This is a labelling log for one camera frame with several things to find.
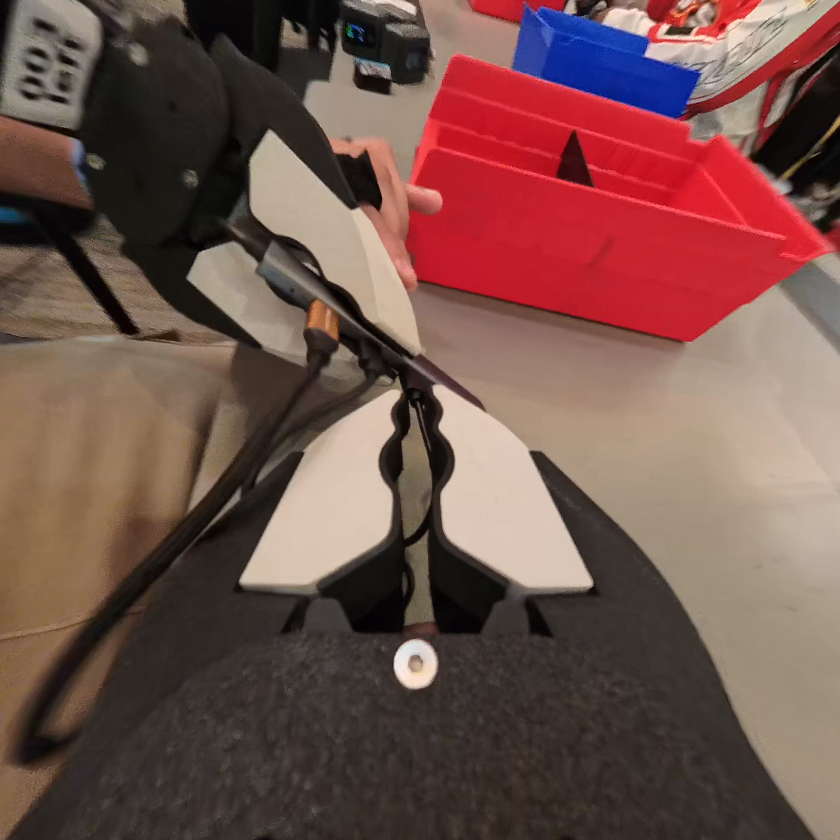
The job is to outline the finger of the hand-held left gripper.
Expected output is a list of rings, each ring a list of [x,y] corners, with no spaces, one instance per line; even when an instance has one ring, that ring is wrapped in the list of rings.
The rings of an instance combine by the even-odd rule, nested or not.
[[[413,305],[371,220],[272,130],[248,162],[248,209],[274,239],[313,258],[323,285],[361,326],[408,356],[422,352]]]
[[[304,349],[306,315],[279,299],[257,261],[235,242],[200,252],[189,281],[262,349]]]

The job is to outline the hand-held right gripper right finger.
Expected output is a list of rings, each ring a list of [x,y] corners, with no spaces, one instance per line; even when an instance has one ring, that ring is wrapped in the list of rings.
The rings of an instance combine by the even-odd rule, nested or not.
[[[594,593],[529,448],[443,385],[429,390],[429,590],[440,629],[477,633],[496,604]]]

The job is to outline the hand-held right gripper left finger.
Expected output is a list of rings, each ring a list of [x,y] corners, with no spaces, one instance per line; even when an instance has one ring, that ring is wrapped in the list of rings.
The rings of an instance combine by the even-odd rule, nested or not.
[[[402,587],[404,399],[388,391],[304,450],[239,577],[245,592],[337,601],[357,623]]]

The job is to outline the dark grey usb hub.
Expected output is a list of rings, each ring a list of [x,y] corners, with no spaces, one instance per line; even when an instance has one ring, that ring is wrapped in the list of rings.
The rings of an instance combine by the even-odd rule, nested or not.
[[[385,366],[407,380],[410,386],[443,385],[480,410],[485,410],[476,395],[426,356],[411,355],[394,339],[368,323],[349,293],[323,280],[280,242],[271,242],[257,272],[273,292],[290,305],[308,310],[314,301],[319,300],[332,309],[339,317],[339,340],[354,354],[358,354],[364,346],[377,347]]]

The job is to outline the black cable orange plugs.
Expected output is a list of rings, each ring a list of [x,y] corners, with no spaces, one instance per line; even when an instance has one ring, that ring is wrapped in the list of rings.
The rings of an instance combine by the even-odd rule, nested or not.
[[[50,667],[26,710],[12,747],[11,757],[15,764],[23,767],[35,764],[71,740],[71,736],[52,737],[45,728],[70,682],[129,609],[194,544],[234,494],[245,488],[246,479],[253,470],[265,463],[277,435],[338,349],[339,315],[325,302],[314,301],[308,308],[302,335],[307,364],[292,394],[268,411],[206,495],[119,584]]]

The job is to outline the black charger box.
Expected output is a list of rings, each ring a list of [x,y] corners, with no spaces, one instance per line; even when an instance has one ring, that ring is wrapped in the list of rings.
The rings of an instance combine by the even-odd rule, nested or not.
[[[353,84],[389,95],[394,86],[422,84],[434,58],[419,2],[344,1],[340,44],[353,60]]]

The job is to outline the black bin divider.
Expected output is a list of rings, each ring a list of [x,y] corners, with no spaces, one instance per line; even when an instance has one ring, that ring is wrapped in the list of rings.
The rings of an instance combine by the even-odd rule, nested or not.
[[[574,129],[560,156],[556,171],[557,179],[578,186],[593,187],[589,166],[583,153],[577,131]]]

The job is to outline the small red plastic bin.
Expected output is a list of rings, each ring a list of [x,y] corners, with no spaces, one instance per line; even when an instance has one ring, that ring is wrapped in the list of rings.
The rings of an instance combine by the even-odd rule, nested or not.
[[[469,7],[477,14],[499,19],[513,24],[522,21],[523,10],[529,6],[532,10],[546,7],[563,12],[570,1],[473,1],[469,0]]]

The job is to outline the blue plastic bin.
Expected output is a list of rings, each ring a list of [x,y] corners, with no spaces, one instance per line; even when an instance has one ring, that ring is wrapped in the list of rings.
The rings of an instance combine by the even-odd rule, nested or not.
[[[525,6],[511,63],[517,72],[667,118],[680,118],[697,70],[646,56],[648,41],[548,7]]]

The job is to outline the black jacket yellow stripe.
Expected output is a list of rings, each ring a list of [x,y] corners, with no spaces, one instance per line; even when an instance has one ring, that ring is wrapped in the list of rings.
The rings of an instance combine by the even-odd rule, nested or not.
[[[839,46],[798,80],[782,119],[752,161],[804,193],[816,182],[838,180]]]

